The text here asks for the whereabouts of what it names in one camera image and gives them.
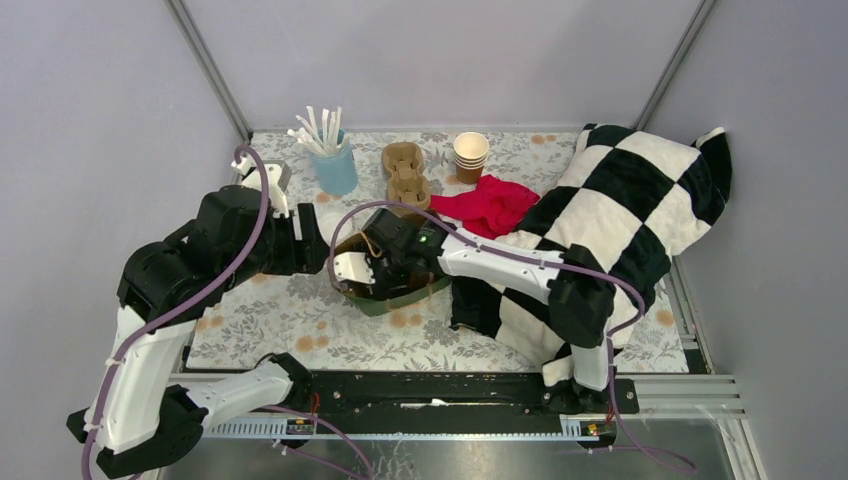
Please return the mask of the green brown paper bag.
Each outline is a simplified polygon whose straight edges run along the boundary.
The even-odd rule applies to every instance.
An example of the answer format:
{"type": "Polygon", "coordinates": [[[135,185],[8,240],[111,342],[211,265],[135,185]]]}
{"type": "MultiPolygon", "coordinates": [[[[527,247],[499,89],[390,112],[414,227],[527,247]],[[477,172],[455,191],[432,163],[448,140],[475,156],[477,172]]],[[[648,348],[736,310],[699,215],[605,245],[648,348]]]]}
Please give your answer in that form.
{"type": "Polygon", "coordinates": [[[446,289],[451,283],[447,276],[405,271],[393,265],[393,258],[384,255],[361,232],[351,235],[345,241],[339,241],[335,245],[333,258],[336,254],[349,251],[365,252],[369,255],[375,283],[366,285],[336,279],[338,284],[335,289],[369,317],[411,306],[446,289]]]}

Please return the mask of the brown cardboard cup carrier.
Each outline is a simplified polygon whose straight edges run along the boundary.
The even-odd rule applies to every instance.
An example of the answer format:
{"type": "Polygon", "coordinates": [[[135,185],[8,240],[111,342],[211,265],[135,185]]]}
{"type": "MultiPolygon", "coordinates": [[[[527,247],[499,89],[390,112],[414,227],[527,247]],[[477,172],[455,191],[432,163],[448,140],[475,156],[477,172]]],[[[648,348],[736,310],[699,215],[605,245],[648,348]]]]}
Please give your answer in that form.
{"type": "Polygon", "coordinates": [[[424,157],[419,145],[396,142],[386,145],[381,153],[387,177],[386,199],[426,210],[431,202],[431,188],[424,176],[424,157]]]}

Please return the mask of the stack of brown paper cups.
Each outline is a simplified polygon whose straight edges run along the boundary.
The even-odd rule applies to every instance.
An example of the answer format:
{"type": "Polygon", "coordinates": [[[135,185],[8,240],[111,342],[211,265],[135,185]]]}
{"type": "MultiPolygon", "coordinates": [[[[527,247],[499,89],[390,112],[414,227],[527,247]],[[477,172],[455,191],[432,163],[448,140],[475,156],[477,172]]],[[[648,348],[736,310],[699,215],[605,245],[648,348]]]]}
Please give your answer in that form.
{"type": "Polygon", "coordinates": [[[453,150],[457,179],[464,184],[476,184],[488,159],[488,139],[478,132],[464,132],[454,140],[453,150]]]}

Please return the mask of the white plastic cup lid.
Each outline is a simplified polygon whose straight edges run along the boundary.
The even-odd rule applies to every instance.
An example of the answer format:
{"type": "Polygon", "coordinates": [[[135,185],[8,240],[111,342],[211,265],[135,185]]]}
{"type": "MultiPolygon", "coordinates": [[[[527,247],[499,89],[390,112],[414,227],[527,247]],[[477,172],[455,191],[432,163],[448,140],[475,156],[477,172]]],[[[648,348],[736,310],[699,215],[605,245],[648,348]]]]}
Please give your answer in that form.
{"type": "MultiPolygon", "coordinates": [[[[339,210],[327,210],[317,215],[319,231],[321,237],[327,245],[331,243],[334,232],[341,223],[344,216],[345,214],[339,210]]],[[[353,234],[353,232],[354,229],[352,227],[352,224],[350,221],[348,221],[339,230],[337,239],[339,241],[345,241],[353,234]]]]}

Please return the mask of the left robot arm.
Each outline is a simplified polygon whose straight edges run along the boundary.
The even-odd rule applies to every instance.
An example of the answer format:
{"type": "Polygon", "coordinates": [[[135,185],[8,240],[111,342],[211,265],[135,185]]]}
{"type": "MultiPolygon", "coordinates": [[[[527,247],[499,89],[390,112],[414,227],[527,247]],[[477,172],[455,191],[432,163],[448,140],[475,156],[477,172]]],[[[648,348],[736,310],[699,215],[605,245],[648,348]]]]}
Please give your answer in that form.
{"type": "Polygon", "coordinates": [[[171,384],[184,343],[224,294],[257,275],[316,274],[328,247],[314,206],[279,214],[260,190],[229,185],[197,216],[127,260],[113,351],[93,404],[67,418],[83,471],[121,479],[183,458],[212,426],[252,410],[312,400],[311,373],[288,353],[208,387],[171,384]]]}

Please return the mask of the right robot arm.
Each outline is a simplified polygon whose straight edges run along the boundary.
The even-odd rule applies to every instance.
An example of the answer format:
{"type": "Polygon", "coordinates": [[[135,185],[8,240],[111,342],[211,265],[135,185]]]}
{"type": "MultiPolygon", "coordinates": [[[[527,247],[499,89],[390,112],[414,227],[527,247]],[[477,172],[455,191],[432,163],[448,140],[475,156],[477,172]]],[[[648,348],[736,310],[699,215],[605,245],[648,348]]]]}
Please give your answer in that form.
{"type": "Polygon", "coordinates": [[[502,286],[541,304],[546,327],[569,347],[573,396],[583,410],[597,412],[613,398],[612,341],[608,319],[616,280],[582,247],[566,252],[522,249],[481,238],[424,213],[423,223],[375,203],[361,231],[362,252],[330,247],[332,281],[370,286],[379,293],[413,274],[468,278],[502,286]]]}

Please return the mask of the light blue straw cup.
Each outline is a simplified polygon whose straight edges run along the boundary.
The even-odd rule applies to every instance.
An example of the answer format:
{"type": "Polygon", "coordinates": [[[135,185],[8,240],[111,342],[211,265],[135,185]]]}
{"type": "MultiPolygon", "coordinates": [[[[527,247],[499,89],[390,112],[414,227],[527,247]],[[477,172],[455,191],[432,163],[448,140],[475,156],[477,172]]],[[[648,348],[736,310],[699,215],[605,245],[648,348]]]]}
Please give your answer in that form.
{"type": "Polygon", "coordinates": [[[320,188],[333,196],[351,193],[358,185],[354,152],[347,132],[341,129],[338,134],[340,150],[329,156],[309,153],[311,164],[316,172],[320,188]]]}

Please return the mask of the red cloth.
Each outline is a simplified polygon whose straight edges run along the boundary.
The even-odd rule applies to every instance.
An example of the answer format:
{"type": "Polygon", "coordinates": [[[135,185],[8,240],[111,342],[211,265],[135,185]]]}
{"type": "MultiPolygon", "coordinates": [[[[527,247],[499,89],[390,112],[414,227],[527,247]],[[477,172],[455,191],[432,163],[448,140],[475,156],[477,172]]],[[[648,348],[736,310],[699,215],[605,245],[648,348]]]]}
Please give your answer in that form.
{"type": "Polygon", "coordinates": [[[458,220],[469,232],[496,239],[510,233],[539,200],[540,195],[525,186],[485,175],[473,191],[433,195],[430,208],[458,220]]]}

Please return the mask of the black white checkered blanket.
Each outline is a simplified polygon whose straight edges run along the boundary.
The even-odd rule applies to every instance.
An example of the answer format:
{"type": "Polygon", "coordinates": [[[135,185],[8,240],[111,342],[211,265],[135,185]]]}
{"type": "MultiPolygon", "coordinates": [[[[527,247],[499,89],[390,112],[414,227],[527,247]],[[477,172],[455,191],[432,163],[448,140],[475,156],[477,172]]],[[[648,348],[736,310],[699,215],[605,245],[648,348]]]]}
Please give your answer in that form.
{"type": "Polygon", "coordinates": [[[673,257],[723,213],[732,163],[723,128],[684,145],[617,125],[589,124],[555,185],[499,245],[550,251],[549,301],[488,279],[452,280],[453,328],[493,338],[538,363],[544,384],[603,390],[612,356],[655,300],[673,257]]]}

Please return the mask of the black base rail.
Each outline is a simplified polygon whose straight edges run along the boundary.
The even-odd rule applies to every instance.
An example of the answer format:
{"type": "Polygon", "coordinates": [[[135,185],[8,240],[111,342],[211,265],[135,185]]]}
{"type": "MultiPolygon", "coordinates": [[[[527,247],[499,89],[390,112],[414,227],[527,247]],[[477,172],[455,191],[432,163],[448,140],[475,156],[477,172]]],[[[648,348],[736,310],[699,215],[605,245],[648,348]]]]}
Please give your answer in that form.
{"type": "Polygon", "coordinates": [[[563,415],[605,419],[610,400],[571,383],[549,390],[538,373],[323,370],[288,407],[348,435],[519,436],[559,433],[563,415]]]}

